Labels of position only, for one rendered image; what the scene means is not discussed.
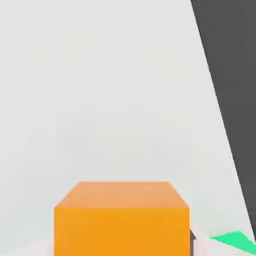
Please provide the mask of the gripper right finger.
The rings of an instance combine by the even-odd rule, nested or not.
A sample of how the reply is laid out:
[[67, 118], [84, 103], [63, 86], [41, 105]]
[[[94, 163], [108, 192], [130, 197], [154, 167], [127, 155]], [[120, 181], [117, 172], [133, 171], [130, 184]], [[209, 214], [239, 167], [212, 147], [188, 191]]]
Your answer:
[[198, 225], [192, 225], [190, 229], [195, 236], [193, 256], [256, 256], [215, 239], [210, 239]]

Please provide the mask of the small orange cube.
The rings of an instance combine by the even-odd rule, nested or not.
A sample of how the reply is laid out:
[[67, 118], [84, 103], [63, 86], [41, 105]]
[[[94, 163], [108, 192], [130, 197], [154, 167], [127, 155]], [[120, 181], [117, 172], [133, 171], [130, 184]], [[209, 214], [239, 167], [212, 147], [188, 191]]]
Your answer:
[[54, 256], [190, 256], [190, 209], [167, 181], [79, 182], [54, 208]]

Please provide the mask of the small green cube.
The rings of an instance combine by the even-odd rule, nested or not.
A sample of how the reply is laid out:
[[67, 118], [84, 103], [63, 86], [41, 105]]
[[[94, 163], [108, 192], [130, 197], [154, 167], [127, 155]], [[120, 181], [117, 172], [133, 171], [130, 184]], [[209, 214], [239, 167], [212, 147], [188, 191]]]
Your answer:
[[212, 236], [210, 239], [256, 256], [256, 243], [253, 243], [253, 241], [241, 231], [233, 231], [218, 236]]

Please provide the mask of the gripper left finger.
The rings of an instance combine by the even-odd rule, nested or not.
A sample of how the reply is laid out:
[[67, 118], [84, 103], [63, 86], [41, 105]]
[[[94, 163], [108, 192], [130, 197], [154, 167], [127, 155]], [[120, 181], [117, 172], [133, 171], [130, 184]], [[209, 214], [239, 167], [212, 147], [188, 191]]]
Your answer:
[[54, 256], [53, 239], [43, 240], [9, 252], [7, 256]]

